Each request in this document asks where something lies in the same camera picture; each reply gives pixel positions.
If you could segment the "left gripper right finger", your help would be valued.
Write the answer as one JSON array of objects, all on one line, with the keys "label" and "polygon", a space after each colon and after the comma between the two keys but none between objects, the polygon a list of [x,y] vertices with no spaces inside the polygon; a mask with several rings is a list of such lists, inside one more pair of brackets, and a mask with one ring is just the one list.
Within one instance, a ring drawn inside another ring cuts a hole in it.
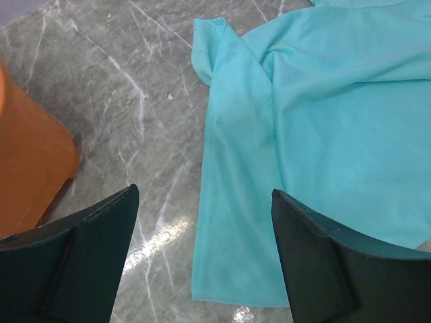
[{"label": "left gripper right finger", "polygon": [[429,322],[430,254],[371,238],[281,190],[271,217],[295,322]]}]

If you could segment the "teal t-shirt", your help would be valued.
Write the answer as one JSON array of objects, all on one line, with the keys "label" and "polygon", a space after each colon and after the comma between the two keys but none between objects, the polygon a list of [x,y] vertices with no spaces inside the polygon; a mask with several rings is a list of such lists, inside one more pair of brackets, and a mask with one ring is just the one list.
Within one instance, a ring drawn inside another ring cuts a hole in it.
[{"label": "teal t-shirt", "polygon": [[313,1],[239,36],[194,21],[209,87],[191,293],[280,308],[280,189],[352,229],[430,238],[430,2]]}]

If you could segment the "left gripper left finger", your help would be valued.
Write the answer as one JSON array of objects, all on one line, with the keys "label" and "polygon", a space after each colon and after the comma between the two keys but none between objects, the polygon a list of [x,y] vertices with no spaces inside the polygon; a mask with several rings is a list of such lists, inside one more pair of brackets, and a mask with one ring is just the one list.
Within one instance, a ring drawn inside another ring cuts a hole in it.
[{"label": "left gripper left finger", "polygon": [[1,239],[1,321],[109,322],[138,207],[132,184]]}]

